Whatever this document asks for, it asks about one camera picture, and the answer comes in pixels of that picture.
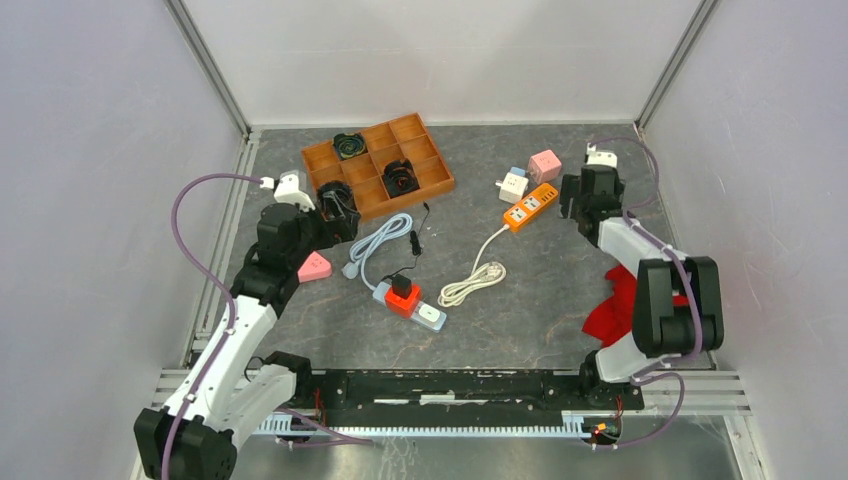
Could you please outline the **light blue power strip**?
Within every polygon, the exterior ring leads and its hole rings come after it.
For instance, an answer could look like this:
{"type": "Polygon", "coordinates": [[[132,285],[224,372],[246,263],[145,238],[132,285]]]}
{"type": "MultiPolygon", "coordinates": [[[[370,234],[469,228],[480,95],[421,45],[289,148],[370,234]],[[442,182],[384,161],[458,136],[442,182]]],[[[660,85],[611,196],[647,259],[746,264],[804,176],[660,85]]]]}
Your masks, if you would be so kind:
{"type": "MultiPolygon", "coordinates": [[[[387,306],[384,301],[384,295],[389,290],[389,287],[391,287],[390,283],[381,282],[376,286],[376,288],[372,292],[372,298],[377,303],[382,306],[385,306],[386,308],[387,306]]],[[[418,307],[416,308],[415,312],[413,313],[412,317],[409,319],[403,319],[412,321],[424,328],[427,328],[430,331],[439,332],[443,328],[447,320],[447,314],[439,308],[436,308],[435,306],[424,302],[422,300],[421,295],[421,301],[418,307]]]]}

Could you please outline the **black power adapter plug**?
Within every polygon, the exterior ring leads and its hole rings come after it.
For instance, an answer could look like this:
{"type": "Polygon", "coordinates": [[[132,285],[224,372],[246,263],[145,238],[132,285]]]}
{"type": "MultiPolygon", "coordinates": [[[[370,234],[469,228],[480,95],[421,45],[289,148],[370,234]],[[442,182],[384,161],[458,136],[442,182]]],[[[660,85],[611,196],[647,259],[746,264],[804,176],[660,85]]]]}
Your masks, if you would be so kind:
{"type": "Polygon", "coordinates": [[[395,274],[391,277],[391,291],[398,298],[408,299],[413,291],[413,283],[406,276],[395,274]]]}

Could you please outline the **red cube socket adapter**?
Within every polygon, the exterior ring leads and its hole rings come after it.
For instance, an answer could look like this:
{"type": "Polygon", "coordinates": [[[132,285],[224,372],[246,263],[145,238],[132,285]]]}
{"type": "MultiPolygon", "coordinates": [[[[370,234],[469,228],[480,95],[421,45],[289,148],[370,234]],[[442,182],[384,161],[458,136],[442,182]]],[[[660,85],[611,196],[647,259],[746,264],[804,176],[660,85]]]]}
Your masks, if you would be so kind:
{"type": "Polygon", "coordinates": [[[384,295],[384,301],[391,312],[402,318],[409,319],[421,301],[421,289],[418,285],[413,284],[410,287],[409,295],[403,297],[396,294],[392,287],[389,287],[389,290],[384,295]]]}

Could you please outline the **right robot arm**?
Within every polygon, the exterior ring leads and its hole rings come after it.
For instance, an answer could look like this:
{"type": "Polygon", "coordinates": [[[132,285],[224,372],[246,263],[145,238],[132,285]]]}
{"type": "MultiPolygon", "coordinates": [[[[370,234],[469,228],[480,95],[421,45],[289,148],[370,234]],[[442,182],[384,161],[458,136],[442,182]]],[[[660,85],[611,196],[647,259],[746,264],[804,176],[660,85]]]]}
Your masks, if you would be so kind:
{"type": "Polygon", "coordinates": [[[624,190],[617,169],[607,165],[587,164],[561,183],[563,216],[635,280],[630,331],[580,367],[578,396],[591,408],[612,401],[617,384],[716,350],[725,337],[717,263],[650,233],[624,209],[624,190]]]}

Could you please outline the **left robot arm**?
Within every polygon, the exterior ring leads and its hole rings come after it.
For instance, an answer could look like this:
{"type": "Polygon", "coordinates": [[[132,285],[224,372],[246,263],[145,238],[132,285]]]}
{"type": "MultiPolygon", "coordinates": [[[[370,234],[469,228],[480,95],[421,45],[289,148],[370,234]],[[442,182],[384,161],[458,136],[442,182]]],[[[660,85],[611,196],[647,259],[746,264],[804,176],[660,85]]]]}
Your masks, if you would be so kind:
{"type": "Polygon", "coordinates": [[[330,198],[261,211],[257,240],[224,291],[227,308],[207,348],[165,404],[143,409],[135,421],[148,478],[228,479],[239,450],[276,407],[312,399],[309,362],[295,355],[268,360],[246,387],[237,384],[299,287],[302,265],[315,251],[354,240],[360,218],[352,201],[330,198]]]}

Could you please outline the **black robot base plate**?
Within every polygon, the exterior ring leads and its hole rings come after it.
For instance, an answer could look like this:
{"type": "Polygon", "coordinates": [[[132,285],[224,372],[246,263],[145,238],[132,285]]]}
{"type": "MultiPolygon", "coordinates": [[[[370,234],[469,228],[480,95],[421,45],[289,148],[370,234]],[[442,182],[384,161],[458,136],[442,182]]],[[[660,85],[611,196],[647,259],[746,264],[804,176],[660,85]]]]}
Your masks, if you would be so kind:
{"type": "Polygon", "coordinates": [[[645,406],[640,388],[587,389],[580,370],[315,370],[309,359],[283,352],[263,362],[295,374],[286,407],[312,413],[327,427],[552,426],[565,412],[605,415],[645,406]]]}

